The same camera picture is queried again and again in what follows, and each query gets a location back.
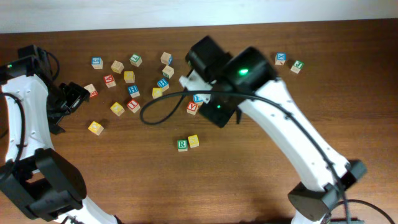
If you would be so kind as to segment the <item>red A block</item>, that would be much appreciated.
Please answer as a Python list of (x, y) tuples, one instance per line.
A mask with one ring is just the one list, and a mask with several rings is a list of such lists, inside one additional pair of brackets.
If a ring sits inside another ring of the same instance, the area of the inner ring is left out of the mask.
[(199, 109), (198, 104), (190, 101), (187, 105), (187, 113), (192, 114), (192, 115), (196, 115), (197, 111)]

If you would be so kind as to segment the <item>green R block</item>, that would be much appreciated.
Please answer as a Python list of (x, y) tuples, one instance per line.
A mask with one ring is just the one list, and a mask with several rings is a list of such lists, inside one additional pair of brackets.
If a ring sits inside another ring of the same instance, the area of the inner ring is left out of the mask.
[(177, 150), (178, 152), (188, 151), (188, 141), (186, 139), (179, 139), (177, 141)]

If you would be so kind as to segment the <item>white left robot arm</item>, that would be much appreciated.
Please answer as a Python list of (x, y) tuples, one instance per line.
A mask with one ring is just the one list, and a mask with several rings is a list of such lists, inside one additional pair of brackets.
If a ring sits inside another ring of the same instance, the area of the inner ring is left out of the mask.
[(60, 154), (51, 135), (90, 92), (76, 83), (54, 85), (54, 55), (35, 45), (1, 66), (1, 96), (7, 104), (9, 144), (1, 166), (1, 192), (29, 219), (57, 223), (120, 223), (87, 195), (80, 171)]

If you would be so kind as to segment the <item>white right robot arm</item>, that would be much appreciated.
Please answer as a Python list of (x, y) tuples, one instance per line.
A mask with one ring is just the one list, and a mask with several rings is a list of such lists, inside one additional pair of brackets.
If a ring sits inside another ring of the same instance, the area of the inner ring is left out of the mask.
[(294, 223), (321, 223), (346, 200), (345, 192), (363, 177), (366, 166), (346, 159), (320, 136), (258, 49), (248, 47), (233, 56), (204, 37), (185, 59), (191, 72), (180, 83), (203, 100), (201, 115), (218, 127), (232, 117), (249, 116), (295, 168), (300, 182), (288, 194)]

